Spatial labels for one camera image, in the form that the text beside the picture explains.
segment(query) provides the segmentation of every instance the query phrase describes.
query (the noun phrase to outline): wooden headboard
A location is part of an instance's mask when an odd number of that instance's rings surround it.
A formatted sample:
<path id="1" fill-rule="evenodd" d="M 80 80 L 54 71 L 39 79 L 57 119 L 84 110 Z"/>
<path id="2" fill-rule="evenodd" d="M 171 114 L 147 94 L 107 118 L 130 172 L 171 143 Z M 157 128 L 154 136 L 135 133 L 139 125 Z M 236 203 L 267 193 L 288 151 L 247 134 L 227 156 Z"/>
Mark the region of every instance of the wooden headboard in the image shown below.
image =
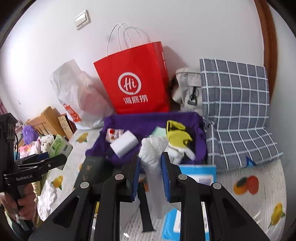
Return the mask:
<path id="1" fill-rule="evenodd" d="M 56 136 L 57 134 L 60 134 L 64 137 L 65 133 L 57 119 L 58 116 L 58 111 L 49 106 L 40 116 L 27 120 L 25 124 L 33 126 L 40 135 L 52 134 Z"/>

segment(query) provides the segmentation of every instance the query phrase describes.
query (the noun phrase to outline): checkered storage bag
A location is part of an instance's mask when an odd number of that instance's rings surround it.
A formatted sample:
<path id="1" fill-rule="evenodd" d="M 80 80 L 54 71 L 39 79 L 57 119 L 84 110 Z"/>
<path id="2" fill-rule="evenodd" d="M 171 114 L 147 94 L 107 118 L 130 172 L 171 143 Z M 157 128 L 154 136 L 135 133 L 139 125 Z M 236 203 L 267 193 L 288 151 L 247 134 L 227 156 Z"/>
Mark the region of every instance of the checkered storage bag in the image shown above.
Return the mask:
<path id="1" fill-rule="evenodd" d="M 264 67 L 216 59 L 200 59 L 202 111 L 208 164 L 217 171 L 279 158 L 278 144 L 265 130 L 269 91 Z"/>

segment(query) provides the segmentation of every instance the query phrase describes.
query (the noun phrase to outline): finger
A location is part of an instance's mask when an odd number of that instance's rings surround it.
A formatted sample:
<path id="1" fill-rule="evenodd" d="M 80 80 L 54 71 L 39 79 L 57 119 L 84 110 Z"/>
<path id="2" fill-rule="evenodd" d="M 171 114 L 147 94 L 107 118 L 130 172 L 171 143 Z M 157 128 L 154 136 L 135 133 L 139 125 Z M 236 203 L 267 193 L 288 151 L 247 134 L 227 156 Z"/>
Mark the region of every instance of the finger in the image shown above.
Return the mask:
<path id="1" fill-rule="evenodd" d="M 36 198 L 36 194 L 35 193 L 30 193 L 28 195 L 26 195 L 25 197 L 19 199 L 17 202 L 20 206 L 26 206 L 26 205 L 30 205 L 34 202 Z"/>
<path id="2" fill-rule="evenodd" d="M 32 212 L 30 212 L 29 214 L 26 214 L 25 216 L 23 216 L 26 220 L 32 220 L 35 217 L 36 214 L 36 210 L 34 209 Z"/>
<path id="3" fill-rule="evenodd" d="M 15 200 L 13 199 L 13 197 L 11 195 L 9 195 L 8 193 L 4 193 L 1 196 L 1 199 L 3 199 L 4 202 L 7 203 L 7 205 L 9 205 L 12 208 L 17 208 L 17 204 L 15 202 Z"/>
<path id="4" fill-rule="evenodd" d="M 30 194 L 34 192 L 34 188 L 33 188 L 33 185 L 31 183 L 27 184 L 25 187 L 24 187 L 24 193 L 26 195 Z"/>
<path id="5" fill-rule="evenodd" d="M 24 206 L 20 211 L 19 214 L 23 217 L 30 214 L 36 208 L 36 203 L 32 203 L 30 205 Z"/>

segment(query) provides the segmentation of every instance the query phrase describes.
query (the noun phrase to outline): pink curtain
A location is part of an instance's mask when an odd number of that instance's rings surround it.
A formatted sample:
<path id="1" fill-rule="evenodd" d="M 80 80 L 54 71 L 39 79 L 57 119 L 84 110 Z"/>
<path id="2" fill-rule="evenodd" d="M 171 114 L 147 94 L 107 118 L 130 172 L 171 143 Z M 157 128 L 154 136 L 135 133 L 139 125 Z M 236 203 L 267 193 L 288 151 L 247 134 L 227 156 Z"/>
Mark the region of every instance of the pink curtain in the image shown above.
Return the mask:
<path id="1" fill-rule="evenodd" d="M 7 113 L 7 110 L 6 110 L 5 106 L 3 105 L 3 102 L 0 98 L 0 115 L 6 114 L 6 113 Z"/>

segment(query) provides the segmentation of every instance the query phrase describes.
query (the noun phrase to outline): purple plush toy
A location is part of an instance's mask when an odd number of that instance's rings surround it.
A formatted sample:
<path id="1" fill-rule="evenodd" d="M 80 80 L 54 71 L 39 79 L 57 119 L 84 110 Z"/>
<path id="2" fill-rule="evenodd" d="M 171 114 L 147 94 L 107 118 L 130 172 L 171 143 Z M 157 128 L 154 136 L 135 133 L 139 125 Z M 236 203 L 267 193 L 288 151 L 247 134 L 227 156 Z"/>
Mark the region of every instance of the purple plush toy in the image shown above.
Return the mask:
<path id="1" fill-rule="evenodd" d="M 39 137 L 39 134 L 32 126 L 24 126 L 22 128 L 22 134 L 26 145 L 30 144 L 32 141 L 37 141 Z"/>

